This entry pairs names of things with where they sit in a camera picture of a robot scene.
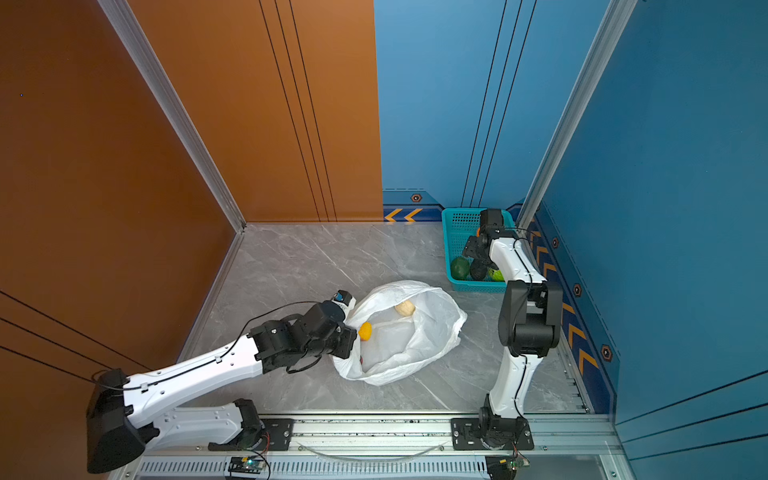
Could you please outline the dark green avocado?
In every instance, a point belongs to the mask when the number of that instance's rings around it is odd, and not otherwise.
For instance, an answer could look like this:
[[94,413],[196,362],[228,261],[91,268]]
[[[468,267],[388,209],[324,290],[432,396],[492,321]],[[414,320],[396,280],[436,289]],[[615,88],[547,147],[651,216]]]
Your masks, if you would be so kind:
[[458,256],[450,262],[449,268],[454,280],[465,281],[470,276],[471,262],[465,257]]

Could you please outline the yellow fruit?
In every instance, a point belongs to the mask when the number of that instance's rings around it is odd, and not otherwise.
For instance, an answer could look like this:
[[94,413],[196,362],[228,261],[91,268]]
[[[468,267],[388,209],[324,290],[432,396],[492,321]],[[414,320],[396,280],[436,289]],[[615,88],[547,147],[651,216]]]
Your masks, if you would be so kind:
[[362,342],[369,341],[373,335],[373,325],[370,322],[364,322],[358,329],[358,336]]

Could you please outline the green fruit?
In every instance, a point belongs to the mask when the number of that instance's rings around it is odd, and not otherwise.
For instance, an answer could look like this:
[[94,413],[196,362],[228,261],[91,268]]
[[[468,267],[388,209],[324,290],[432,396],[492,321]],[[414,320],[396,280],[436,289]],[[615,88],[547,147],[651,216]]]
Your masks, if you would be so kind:
[[488,277],[493,282],[504,282],[505,278],[500,270],[489,269]]

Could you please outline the white plastic bag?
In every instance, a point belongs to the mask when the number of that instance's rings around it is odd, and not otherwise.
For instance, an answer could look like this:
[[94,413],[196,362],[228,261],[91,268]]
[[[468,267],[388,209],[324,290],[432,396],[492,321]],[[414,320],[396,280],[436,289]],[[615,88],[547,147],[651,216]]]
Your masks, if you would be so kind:
[[[416,310],[400,316],[394,307],[411,300]],[[460,343],[467,313],[443,289],[415,280],[374,288],[345,320],[357,333],[373,325],[369,341],[357,338],[348,359],[333,358],[341,378],[383,386],[402,380],[441,359]]]

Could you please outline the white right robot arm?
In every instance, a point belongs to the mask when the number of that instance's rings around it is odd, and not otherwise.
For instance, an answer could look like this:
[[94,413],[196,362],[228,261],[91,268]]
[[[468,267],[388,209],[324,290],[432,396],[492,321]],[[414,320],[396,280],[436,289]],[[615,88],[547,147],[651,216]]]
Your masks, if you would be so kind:
[[464,254],[482,266],[497,266],[505,280],[498,316],[504,355],[497,380],[480,409],[476,436],[491,450],[531,450],[525,399],[536,369],[557,347],[563,290],[550,286],[512,235],[468,238]]

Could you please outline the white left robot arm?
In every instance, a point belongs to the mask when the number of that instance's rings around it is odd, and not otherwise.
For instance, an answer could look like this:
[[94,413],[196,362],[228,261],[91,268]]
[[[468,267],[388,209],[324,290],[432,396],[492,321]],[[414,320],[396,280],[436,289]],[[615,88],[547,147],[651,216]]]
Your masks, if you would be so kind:
[[275,370],[296,374],[323,357],[349,358],[357,332],[346,325],[355,298],[338,291],[304,314],[243,327],[234,341],[164,369],[97,375],[87,412],[87,470],[102,474],[128,465],[146,450],[197,438],[216,450],[247,449],[263,425],[250,400],[195,409],[188,402],[229,384]]

